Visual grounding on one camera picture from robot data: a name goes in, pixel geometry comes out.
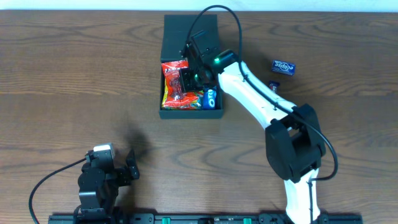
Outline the blue Oreo cookie pack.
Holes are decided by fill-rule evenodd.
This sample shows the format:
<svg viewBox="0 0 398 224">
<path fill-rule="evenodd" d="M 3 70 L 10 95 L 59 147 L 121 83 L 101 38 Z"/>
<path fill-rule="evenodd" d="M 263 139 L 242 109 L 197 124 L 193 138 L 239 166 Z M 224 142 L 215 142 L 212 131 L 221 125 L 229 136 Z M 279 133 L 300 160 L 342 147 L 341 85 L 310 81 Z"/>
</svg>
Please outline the blue Oreo cookie pack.
<svg viewBox="0 0 398 224">
<path fill-rule="evenodd" d="M 209 86 L 203 90 L 203 106 L 204 110 L 215 110 L 216 109 L 216 87 Z"/>
</svg>

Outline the green Haribo candy bag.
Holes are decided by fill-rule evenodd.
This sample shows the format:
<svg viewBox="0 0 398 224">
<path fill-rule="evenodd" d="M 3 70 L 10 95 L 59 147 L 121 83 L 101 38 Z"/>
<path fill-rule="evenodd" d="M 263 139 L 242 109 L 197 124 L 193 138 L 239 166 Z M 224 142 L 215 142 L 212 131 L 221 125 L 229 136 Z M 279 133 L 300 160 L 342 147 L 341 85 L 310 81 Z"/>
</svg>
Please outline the green Haribo candy bag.
<svg viewBox="0 0 398 224">
<path fill-rule="evenodd" d="M 200 110 L 203 91 L 184 93 L 181 89 L 165 87 L 161 108 L 163 110 Z"/>
</svg>

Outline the red dried fruit bag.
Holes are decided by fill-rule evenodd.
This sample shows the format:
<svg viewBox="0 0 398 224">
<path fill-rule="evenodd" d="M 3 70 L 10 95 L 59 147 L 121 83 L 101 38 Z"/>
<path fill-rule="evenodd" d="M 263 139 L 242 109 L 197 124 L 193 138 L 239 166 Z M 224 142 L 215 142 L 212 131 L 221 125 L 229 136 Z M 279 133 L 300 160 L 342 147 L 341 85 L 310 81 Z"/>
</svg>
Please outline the red dried fruit bag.
<svg viewBox="0 0 398 224">
<path fill-rule="evenodd" d="M 174 90 L 181 89 L 181 84 L 179 81 L 179 71 L 181 68 L 187 68 L 188 62 L 186 60 L 164 62 L 161 64 L 161 66 L 164 74 L 164 89 L 166 86 L 169 88 L 173 88 Z"/>
</svg>

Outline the dark green lidded box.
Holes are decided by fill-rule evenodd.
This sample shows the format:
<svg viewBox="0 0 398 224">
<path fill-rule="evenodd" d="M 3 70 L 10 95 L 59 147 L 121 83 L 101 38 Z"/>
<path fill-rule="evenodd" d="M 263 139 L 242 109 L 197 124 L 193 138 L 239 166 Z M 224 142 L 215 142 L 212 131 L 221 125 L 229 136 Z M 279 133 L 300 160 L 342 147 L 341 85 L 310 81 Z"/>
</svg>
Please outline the dark green lidded box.
<svg viewBox="0 0 398 224">
<path fill-rule="evenodd" d="M 194 26 L 192 34 L 205 31 L 206 41 L 200 41 L 198 47 L 202 52 L 213 50 L 213 55 L 220 53 L 220 38 L 218 33 L 218 18 L 215 14 L 202 15 L 198 22 L 194 22 L 196 15 L 165 15 L 164 35 L 160 61 L 171 62 L 181 59 L 179 53 L 183 49 L 188 30 Z M 215 109 L 213 110 L 165 110 L 159 108 L 161 119 L 220 119 L 223 116 L 223 92 L 216 90 Z"/>
</svg>

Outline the purple Dairy Milk bar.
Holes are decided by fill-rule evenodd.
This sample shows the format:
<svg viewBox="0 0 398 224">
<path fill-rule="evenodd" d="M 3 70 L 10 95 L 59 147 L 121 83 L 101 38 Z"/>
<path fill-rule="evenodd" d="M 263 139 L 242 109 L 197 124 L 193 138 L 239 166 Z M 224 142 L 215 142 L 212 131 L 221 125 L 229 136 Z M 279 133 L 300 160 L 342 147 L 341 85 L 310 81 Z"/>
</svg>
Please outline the purple Dairy Milk bar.
<svg viewBox="0 0 398 224">
<path fill-rule="evenodd" d="M 280 87 L 280 83 L 279 83 L 279 82 L 276 82 L 276 81 L 273 81 L 273 80 L 270 80 L 270 81 L 269 81 L 269 88 L 270 88 L 274 93 L 277 93 L 277 92 L 278 92 L 279 87 Z"/>
</svg>

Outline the blue Eclipse mint box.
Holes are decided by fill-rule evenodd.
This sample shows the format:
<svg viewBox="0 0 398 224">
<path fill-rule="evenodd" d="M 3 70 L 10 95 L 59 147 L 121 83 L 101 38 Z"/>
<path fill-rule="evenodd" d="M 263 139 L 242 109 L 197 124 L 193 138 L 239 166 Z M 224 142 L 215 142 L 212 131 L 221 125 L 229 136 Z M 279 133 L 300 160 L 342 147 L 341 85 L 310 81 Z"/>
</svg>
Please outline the blue Eclipse mint box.
<svg viewBox="0 0 398 224">
<path fill-rule="evenodd" d="M 281 60 L 273 60 L 271 70 L 288 76 L 295 74 L 295 64 Z"/>
</svg>

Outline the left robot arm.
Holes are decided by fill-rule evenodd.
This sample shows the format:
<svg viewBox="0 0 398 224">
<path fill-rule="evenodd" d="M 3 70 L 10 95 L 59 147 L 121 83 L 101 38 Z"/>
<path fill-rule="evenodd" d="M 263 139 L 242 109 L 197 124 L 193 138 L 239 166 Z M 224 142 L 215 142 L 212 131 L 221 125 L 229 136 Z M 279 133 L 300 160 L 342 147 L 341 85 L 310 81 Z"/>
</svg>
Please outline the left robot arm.
<svg viewBox="0 0 398 224">
<path fill-rule="evenodd" d="M 131 185 L 140 176 L 136 157 L 130 150 L 126 165 L 115 168 L 113 148 L 87 152 L 86 163 L 78 178 L 80 205 L 73 212 L 73 223 L 127 223 L 120 208 L 115 206 L 119 188 Z"/>
</svg>

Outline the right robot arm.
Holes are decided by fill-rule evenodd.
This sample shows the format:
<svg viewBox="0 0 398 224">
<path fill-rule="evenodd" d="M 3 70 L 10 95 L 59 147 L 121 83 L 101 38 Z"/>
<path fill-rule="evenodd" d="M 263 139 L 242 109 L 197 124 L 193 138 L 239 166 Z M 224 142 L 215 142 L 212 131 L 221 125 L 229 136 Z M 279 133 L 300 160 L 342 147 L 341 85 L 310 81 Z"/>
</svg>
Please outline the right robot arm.
<svg viewBox="0 0 398 224">
<path fill-rule="evenodd" d="M 232 50 L 203 54 L 188 41 L 180 53 L 195 71 L 183 76 L 184 85 L 217 84 L 256 118 L 265 130 L 268 163 L 284 181 L 287 216 L 294 223 L 314 222 L 320 216 L 316 182 L 326 153 L 315 110 L 274 93 Z"/>
</svg>

